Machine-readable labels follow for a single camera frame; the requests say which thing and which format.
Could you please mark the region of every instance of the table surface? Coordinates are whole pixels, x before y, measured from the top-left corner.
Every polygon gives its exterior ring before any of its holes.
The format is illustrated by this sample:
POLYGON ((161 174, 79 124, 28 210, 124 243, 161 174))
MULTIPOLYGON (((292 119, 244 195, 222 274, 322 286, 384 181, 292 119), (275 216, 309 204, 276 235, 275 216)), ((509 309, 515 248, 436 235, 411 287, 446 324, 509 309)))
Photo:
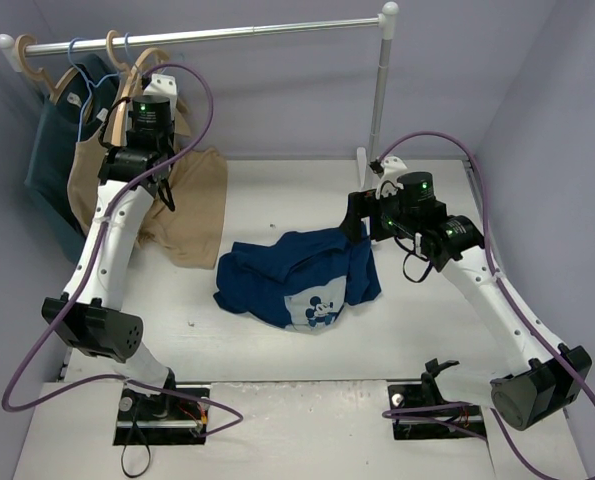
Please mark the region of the table surface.
MULTIPOLYGON (((434 175, 449 213, 479 218, 461 161, 407 164, 434 175)), ((291 230, 337 226, 356 189, 354 161, 230 162, 220 254, 234 241, 272 245, 291 230)), ((315 335, 220 310, 213 300, 216 270, 175 267, 154 244, 131 258, 122 310, 143 319, 146 345, 183 382, 419 378, 435 357, 503 365, 493 337, 441 274, 412 284, 393 241, 373 250, 382 294, 345 308, 333 328, 315 335)), ((407 265, 411 275, 424 267, 416 259, 407 265)), ((75 351, 66 380, 110 370, 75 351)))
MULTIPOLYGON (((60 384, 46 384, 42 395, 60 384)), ((113 446, 118 382, 89 384, 35 409, 14 480, 118 480, 122 447, 113 446)), ((488 448, 478 439, 397 442, 386 382, 214 384, 211 398, 245 417, 203 446, 154 446, 144 480, 303 480, 343 478, 529 480, 490 415, 488 448)), ((230 420, 209 410, 209 428, 230 420)), ((518 447, 539 469, 562 480, 586 478, 564 416, 526 432, 518 447)), ((131 472, 145 464, 143 447, 129 447, 131 472)))
MULTIPOLYGON (((478 218, 460 161, 407 164, 433 173, 450 213, 478 218)), ((356 186, 353 161, 231 162, 221 254, 234 241, 271 245, 290 230, 338 225, 356 186)), ((473 309, 441 275, 414 285, 402 276, 403 255, 393 243, 375 245, 374 253, 381 296, 344 309, 332 329, 308 335, 223 312, 212 298, 215 271, 176 268, 156 245, 136 250, 123 310, 143 318, 146 344, 180 381, 213 382, 211 397, 246 417, 203 447, 154 447, 143 478, 533 478, 489 412, 488 446, 476 439, 392 439, 390 423, 381 418, 388 406, 384 379, 419 378, 435 357, 497 365, 503 359, 473 309), (272 381, 284 382, 223 383, 272 381)), ((422 268, 417 265, 417 273, 422 268)), ((74 352, 66 381, 106 371, 103 362, 74 352)), ((42 394, 57 386, 46 384, 42 394)), ((112 446, 120 393, 118 383, 101 382, 36 408, 15 480, 123 478, 121 447, 112 446)), ((226 417, 211 410, 209 426, 226 417)), ((549 475, 585 478, 561 412, 512 434, 549 475)), ((143 460, 143 449, 129 449, 129 465, 143 460)))

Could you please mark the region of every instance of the gray wall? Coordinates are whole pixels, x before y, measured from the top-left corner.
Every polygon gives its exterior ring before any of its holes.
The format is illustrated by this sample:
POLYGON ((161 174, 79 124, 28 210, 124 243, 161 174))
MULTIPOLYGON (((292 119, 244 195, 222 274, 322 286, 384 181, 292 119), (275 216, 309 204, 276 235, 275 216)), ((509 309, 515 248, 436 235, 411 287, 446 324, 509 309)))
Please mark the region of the gray wall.
MULTIPOLYGON (((23 30, 46 31, 32 3, 0 2, 0 32, 23 30)), ((70 271, 23 190, 37 120, 32 96, 0 54, 0 399, 15 367, 45 328, 39 313, 44 296, 59 293, 70 271)), ((55 378, 63 353, 58 341, 49 342, 20 383, 17 402, 37 398, 41 382, 55 378)), ((30 416, 4 413, 0 407, 2 480, 12 478, 30 416)))
MULTIPOLYGON (((537 315, 594 360, 595 0, 560 0, 513 83, 479 156, 509 277, 537 315)), ((595 412, 570 408, 595 473, 595 412)))
MULTIPOLYGON (((36 3, 54 35, 69 40, 100 38, 111 28, 147 34, 371 17, 385 0, 36 3)), ((400 3, 383 146, 426 128, 479 145, 555 0, 400 3)), ((226 40, 175 50, 215 90, 217 113, 207 144, 230 156, 348 158, 368 139, 380 38, 375 28, 226 40)), ((194 97, 196 106, 202 95, 194 97)), ((405 153, 454 152, 443 142, 419 141, 405 153)))

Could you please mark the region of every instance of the hanging clothes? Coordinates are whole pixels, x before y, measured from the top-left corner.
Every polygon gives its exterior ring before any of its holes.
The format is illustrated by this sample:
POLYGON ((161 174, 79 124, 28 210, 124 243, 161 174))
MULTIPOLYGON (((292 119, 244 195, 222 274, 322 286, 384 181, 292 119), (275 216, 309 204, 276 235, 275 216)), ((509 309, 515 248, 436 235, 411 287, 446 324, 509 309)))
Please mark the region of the hanging clothes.
POLYGON ((219 259, 217 288, 222 309, 302 332, 381 292, 370 239, 352 245, 338 228, 289 232, 271 247, 236 242, 219 259))
MULTIPOLYGON (((105 140, 109 140, 113 121, 111 117, 105 140)), ((94 216, 98 174, 106 153, 97 140, 98 133, 77 143, 68 179, 70 207, 86 234, 94 216)), ((175 112, 175 135, 190 135, 188 124, 178 111, 175 112)), ((168 181, 176 209, 171 212, 159 197, 155 198, 139 230, 138 246, 156 242, 177 266, 214 268, 226 209, 226 160, 215 148, 191 152, 174 165, 168 181)))
MULTIPOLYGON (((78 66, 94 82, 113 73, 97 55, 86 55, 78 66)), ((110 78, 95 90, 91 119, 83 125, 82 138, 90 138, 99 129, 103 119, 101 112, 110 109, 118 86, 118 80, 110 78)), ((64 255, 72 263, 79 260, 85 239, 70 209, 67 184, 75 154, 79 113, 87 97, 86 84, 78 74, 56 104, 46 99, 24 181, 33 203, 46 218, 64 255)))

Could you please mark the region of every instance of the tan cloth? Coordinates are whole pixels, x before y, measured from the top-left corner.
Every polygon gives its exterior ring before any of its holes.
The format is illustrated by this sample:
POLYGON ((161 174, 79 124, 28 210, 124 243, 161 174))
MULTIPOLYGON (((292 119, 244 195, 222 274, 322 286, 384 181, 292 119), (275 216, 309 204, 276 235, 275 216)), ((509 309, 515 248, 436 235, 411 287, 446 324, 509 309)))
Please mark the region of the tan cloth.
MULTIPOLYGON (((86 234, 94 216, 97 175, 105 153, 97 135, 78 142, 75 148, 68 201, 86 234)), ((227 180, 226 160, 215 148, 185 155, 174 165, 169 178, 175 212, 157 197, 142 222, 138 245, 159 243, 180 267, 214 268, 224 225, 227 180)))

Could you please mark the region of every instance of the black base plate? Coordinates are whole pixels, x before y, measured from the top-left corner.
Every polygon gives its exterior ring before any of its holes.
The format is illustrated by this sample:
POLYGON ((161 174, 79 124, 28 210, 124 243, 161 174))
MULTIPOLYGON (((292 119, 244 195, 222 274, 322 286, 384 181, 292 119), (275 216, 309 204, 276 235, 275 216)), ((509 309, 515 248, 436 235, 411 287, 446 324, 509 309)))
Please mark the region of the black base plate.
MULTIPOLYGON (((413 408, 430 406, 424 399, 420 383, 407 383, 388 386, 388 398, 390 408, 413 408), (401 405, 393 404, 393 396, 401 394, 404 401, 401 405)), ((462 408, 449 408, 428 413, 415 413, 415 417, 434 417, 439 420, 451 420, 455 425, 471 430, 479 435, 486 436, 486 427, 481 409, 477 406, 462 408)), ((406 423, 393 421, 393 437, 395 440, 430 440, 430 439, 456 439, 470 438, 466 433, 451 430, 436 423, 406 423)))
MULTIPOLYGON (((195 397, 209 397, 210 390, 208 388, 200 387, 177 387, 177 391, 194 395, 195 397)), ((134 395, 131 390, 124 390, 122 398, 126 395, 134 395)), ((130 432, 133 416, 135 414, 135 406, 133 405, 127 412, 121 410, 117 413, 117 426, 115 428, 115 439, 113 445, 141 445, 139 435, 133 432, 128 438, 130 432)), ((201 422, 201 411, 197 404, 180 401, 175 403, 173 408, 168 412, 168 415, 162 419, 153 419, 146 413, 138 412, 137 422, 139 429, 146 437, 149 445, 203 445, 206 443, 205 438, 197 438, 198 433, 206 431, 206 425, 202 425, 201 430, 193 428, 193 417, 195 420, 201 422)))

